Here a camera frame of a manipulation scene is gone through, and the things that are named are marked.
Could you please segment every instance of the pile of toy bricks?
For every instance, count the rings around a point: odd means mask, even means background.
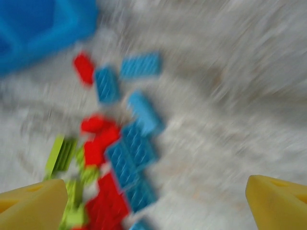
[[[99,102],[120,100],[115,71],[106,65],[96,69],[85,53],[74,59],[80,79],[87,85],[96,83]],[[125,58],[120,79],[136,80],[158,76],[161,57],[158,52]],[[73,156],[79,166],[80,179],[66,182],[69,201],[60,229],[121,230],[122,220],[154,203],[157,198],[142,171],[158,160],[151,138],[159,135],[165,125],[150,101],[139,90],[127,102],[134,121],[120,127],[114,120],[99,113],[81,122],[81,134],[88,140],[76,148],[77,140],[58,137],[46,165],[46,179],[56,172],[68,170]],[[112,170],[100,176],[100,168],[111,164]],[[98,195],[82,204],[83,186],[97,180]],[[131,230],[148,230],[143,221]]]

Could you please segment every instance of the blue toy brick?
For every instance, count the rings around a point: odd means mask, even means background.
[[[0,76],[96,30],[95,0],[0,0]]]
[[[127,147],[120,140],[106,149],[106,156],[111,162],[120,189],[127,189],[140,179],[130,158]]]
[[[157,154],[149,139],[142,136],[135,122],[123,127],[121,136],[137,170],[142,170],[157,161]]]
[[[110,66],[96,71],[95,82],[99,102],[111,104],[120,100],[116,75]]]
[[[143,136],[156,136],[165,129],[162,119],[141,91],[135,91],[130,95],[128,107],[132,109],[133,115],[137,117],[137,123],[142,130]]]
[[[151,52],[133,57],[126,57],[122,61],[120,78],[135,80],[161,74],[162,59],[159,52]]]
[[[157,201],[154,191],[146,180],[139,180],[136,185],[128,189],[125,193],[131,210],[134,213],[141,211]]]
[[[150,228],[144,220],[140,220],[139,222],[132,225],[129,230],[152,230],[152,228]]]

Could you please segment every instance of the blue toy bin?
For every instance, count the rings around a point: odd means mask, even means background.
[[[0,77],[96,30],[95,0],[0,0]]]

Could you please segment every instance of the white shaggy rug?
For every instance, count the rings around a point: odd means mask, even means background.
[[[125,100],[98,105],[71,60],[98,64],[161,50],[159,80],[144,89],[167,123],[148,171],[159,195],[146,216],[157,230],[256,229],[245,199],[252,174],[307,184],[307,1],[104,0],[100,28],[76,45],[0,81],[0,192],[42,180],[55,136],[79,133],[101,110],[131,117]]]

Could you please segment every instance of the floor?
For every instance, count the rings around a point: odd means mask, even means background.
[[[171,3],[161,9],[158,0],[130,1],[131,12],[125,1],[105,2],[94,38],[0,82],[0,192],[41,181],[55,136],[78,135],[86,115],[102,111],[129,121],[125,97],[140,88],[167,129],[154,140],[160,160],[146,171],[159,200],[127,225],[145,216],[157,230],[256,229],[245,199],[250,175],[307,184],[306,129],[296,123],[302,118],[287,113],[292,107],[266,109],[269,100],[235,115],[212,103],[209,76],[220,72],[216,60],[225,60],[212,34],[202,31],[210,16],[198,15],[214,13],[220,1],[198,14],[199,2],[187,12]],[[158,80],[121,82],[121,103],[102,107],[71,66],[83,48],[98,64],[117,67],[127,53],[159,49],[164,72]]]

